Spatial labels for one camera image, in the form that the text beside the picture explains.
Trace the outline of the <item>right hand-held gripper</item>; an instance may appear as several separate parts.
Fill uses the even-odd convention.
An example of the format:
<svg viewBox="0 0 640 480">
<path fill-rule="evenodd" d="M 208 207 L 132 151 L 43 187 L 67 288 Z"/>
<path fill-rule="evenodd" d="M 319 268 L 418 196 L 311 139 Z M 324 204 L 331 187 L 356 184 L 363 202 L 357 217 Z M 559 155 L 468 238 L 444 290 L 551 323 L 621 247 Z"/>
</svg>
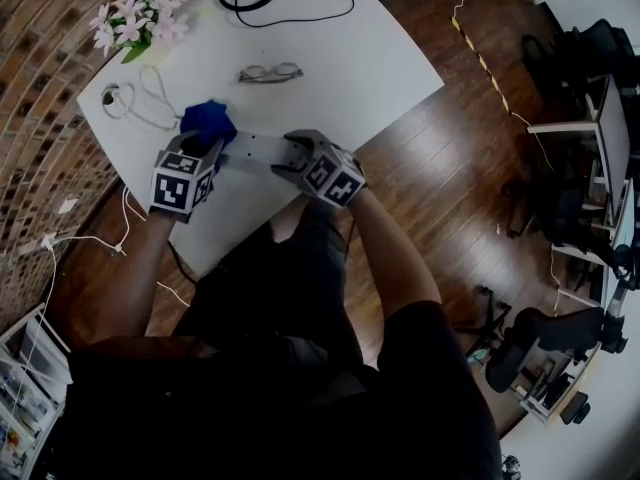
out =
<svg viewBox="0 0 640 480">
<path fill-rule="evenodd" d="M 307 195 L 342 208 L 365 187 L 364 170 L 354 154 L 329 142 L 318 130 L 294 130 L 283 138 L 296 155 L 311 159 L 301 167 L 272 164 L 271 172 L 288 182 L 301 182 Z"/>
</svg>

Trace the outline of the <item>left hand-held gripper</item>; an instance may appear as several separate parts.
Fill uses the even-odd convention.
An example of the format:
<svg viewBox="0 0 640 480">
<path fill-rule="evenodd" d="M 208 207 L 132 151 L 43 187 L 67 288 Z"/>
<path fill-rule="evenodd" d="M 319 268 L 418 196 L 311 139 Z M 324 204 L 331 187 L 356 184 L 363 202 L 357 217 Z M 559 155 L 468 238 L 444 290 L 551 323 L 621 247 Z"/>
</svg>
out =
<svg viewBox="0 0 640 480">
<path fill-rule="evenodd" d="M 199 131 L 174 136 L 160 151 L 152 174 L 150 212 L 173 215 L 188 223 L 193 211 L 213 190 L 216 164 L 224 148 L 218 139 L 202 158 L 188 156 L 199 151 Z"/>
</svg>

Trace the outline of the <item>blue cloth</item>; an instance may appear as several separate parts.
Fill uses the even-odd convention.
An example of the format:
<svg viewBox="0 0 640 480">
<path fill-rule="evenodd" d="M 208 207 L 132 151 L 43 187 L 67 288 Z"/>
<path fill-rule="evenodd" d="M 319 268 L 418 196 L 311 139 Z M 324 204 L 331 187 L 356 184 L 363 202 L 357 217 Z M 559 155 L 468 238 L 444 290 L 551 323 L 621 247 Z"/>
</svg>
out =
<svg viewBox="0 0 640 480">
<path fill-rule="evenodd" d="M 180 132 L 188 135 L 181 141 L 181 151 L 196 158 L 202 158 L 219 141 L 225 148 L 238 133 L 227 115 L 227 105 L 214 100 L 186 108 Z"/>
</svg>

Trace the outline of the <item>white power strip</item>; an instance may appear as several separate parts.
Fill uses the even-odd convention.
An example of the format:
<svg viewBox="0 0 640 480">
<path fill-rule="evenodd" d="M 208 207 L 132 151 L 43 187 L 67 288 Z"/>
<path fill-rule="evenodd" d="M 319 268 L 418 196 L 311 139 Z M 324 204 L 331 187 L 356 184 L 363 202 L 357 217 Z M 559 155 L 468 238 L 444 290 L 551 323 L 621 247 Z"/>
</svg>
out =
<svg viewBox="0 0 640 480">
<path fill-rule="evenodd" d="M 219 161 L 222 167 L 239 171 L 270 172 L 272 166 L 294 169 L 304 166 L 306 153 L 300 145 L 284 137 L 238 131 L 222 150 Z"/>
</svg>

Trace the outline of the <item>person's right forearm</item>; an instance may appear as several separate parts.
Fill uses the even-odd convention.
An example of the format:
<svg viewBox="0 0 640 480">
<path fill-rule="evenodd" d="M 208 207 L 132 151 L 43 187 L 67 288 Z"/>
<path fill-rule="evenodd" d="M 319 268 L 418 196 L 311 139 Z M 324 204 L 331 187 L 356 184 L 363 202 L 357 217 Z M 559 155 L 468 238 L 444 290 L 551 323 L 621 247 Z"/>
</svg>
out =
<svg viewBox="0 0 640 480">
<path fill-rule="evenodd" d="M 386 319 L 414 303 L 439 303 L 434 277 L 413 242 L 367 188 L 348 205 Z"/>
</svg>

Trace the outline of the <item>person's left forearm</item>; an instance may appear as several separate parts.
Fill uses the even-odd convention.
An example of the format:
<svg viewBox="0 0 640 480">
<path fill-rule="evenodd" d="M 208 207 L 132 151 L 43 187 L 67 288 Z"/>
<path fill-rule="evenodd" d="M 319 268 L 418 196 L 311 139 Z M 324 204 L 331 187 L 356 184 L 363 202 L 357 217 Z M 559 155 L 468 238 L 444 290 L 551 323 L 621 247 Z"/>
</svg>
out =
<svg viewBox="0 0 640 480">
<path fill-rule="evenodd" d="M 145 334 L 164 248 L 175 223 L 161 212 L 149 216 L 138 248 L 127 254 L 96 302 L 94 341 Z"/>
</svg>

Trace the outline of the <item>thin-framed eyeglasses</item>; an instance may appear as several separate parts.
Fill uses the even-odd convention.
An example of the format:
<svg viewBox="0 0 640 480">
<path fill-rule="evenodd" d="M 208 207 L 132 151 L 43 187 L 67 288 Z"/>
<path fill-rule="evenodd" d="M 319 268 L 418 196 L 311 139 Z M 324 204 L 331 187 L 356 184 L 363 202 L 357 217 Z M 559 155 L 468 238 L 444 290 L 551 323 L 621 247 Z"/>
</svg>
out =
<svg viewBox="0 0 640 480">
<path fill-rule="evenodd" d="M 240 71 L 238 82 L 246 84 L 279 84 L 303 76 L 304 72 L 295 63 L 284 62 L 270 68 L 251 65 Z"/>
</svg>

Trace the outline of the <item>pink flowers in pot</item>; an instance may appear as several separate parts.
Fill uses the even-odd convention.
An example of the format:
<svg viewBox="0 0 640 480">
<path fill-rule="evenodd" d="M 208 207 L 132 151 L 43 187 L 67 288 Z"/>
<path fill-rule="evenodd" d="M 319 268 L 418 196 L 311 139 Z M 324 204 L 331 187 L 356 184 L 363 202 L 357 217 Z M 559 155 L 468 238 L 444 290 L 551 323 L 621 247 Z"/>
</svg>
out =
<svg viewBox="0 0 640 480">
<path fill-rule="evenodd" d="M 90 21 L 93 48 L 103 53 L 125 51 L 128 64 L 151 48 L 169 47 L 189 31 L 182 11 L 187 0 L 115 0 L 99 7 Z"/>
</svg>

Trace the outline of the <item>yellow black striped tape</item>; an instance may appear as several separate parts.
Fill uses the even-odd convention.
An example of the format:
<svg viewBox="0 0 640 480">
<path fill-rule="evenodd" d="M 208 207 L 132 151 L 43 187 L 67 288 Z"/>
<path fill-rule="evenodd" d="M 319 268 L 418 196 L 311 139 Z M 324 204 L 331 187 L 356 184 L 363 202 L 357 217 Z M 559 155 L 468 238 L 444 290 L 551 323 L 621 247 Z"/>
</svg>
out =
<svg viewBox="0 0 640 480">
<path fill-rule="evenodd" d="M 503 91 L 500 89 L 500 87 L 498 85 L 498 82 L 497 82 L 497 79 L 493 75 L 493 73 L 492 73 L 491 69 L 489 68 L 489 66 L 487 65 L 485 59 L 480 54 L 480 52 L 477 50 L 477 48 L 473 44 L 473 42 L 470 39 L 470 37 L 462 29 L 462 27 L 460 26 L 460 24 L 458 23 L 458 21 L 456 20 L 456 18 L 453 15 L 451 16 L 451 23 L 452 23 L 453 27 L 456 29 L 456 31 L 461 35 L 461 37 L 463 38 L 463 40 L 466 43 L 466 45 L 469 48 L 469 50 L 476 56 L 481 68 L 483 69 L 483 71 L 485 72 L 487 77 L 489 78 L 489 80 L 491 82 L 491 85 L 493 86 L 495 92 L 498 94 L 499 99 L 500 99 L 500 101 L 501 101 L 506 113 L 508 115 L 511 115 L 512 112 L 511 112 L 509 103 L 508 103 Z"/>
</svg>

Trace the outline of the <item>person's body in black clothing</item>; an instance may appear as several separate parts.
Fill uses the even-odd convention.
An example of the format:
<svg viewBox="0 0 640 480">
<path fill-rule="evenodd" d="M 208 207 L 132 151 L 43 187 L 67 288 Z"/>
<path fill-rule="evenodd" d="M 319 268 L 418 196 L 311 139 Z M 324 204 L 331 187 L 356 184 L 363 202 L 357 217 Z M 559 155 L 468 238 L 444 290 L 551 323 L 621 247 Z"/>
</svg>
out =
<svg viewBox="0 0 640 480">
<path fill-rule="evenodd" d="M 500 480 L 498 432 L 441 301 L 383 315 L 369 367 L 335 212 L 307 201 L 284 225 L 203 278 L 170 335 L 217 354 L 70 371 L 59 480 Z"/>
</svg>

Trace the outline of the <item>white metal shelf rack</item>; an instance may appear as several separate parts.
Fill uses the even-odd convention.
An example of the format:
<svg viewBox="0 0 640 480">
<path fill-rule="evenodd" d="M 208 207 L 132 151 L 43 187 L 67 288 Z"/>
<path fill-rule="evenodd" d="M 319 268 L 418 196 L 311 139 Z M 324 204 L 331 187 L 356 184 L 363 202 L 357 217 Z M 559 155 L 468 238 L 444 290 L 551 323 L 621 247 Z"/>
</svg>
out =
<svg viewBox="0 0 640 480">
<path fill-rule="evenodd" d="M 0 480 L 28 480 L 65 407 L 69 347 L 43 303 L 0 335 Z"/>
</svg>

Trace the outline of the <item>black office chair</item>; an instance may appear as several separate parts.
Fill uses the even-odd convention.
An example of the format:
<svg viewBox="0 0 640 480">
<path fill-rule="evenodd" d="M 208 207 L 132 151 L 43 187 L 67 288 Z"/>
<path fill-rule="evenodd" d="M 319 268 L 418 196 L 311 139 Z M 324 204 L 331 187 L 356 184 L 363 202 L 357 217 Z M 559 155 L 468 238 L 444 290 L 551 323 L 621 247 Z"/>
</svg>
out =
<svg viewBox="0 0 640 480">
<path fill-rule="evenodd" d="M 583 31 L 555 34 L 550 50 L 529 34 L 521 38 L 521 47 L 524 65 L 545 98 L 563 89 L 583 92 L 588 80 L 608 75 L 624 96 L 640 92 L 640 55 L 626 31 L 605 19 Z"/>
<path fill-rule="evenodd" d="M 587 352 L 600 345 L 611 354 L 621 353 L 627 344 L 623 325 L 622 317 L 614 317 L 601 307 L 558 317 L 526 308 L 516 316 L 502 343 L 492 352 L 485 370 L 487 383 L 498 393 L 507 391 L 535 347 L 546 352 Z"/>
</svg>

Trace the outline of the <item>white office desk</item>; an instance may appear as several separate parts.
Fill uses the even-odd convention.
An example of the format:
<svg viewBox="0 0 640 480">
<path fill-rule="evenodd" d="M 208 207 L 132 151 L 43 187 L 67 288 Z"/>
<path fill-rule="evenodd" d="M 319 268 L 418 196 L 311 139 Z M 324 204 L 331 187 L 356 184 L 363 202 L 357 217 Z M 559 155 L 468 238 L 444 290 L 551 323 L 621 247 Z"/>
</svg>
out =
<svg viewBox="0 0 640 480">
<path fill-rule="evenodd" d="M 586 95 L 589 117 L 568 122 L 528 125 L 530 134 L 582 133 L 591 134 L 600 155 L 603 175 L 601 184 L 607 193 L 606 218 L 614 223 L 619 214 L 621 197 L 630 157 L 630 137 L 617 85 L 612 74 L 589 81 L 601 87 L 596 104 Z"/>
</svg>

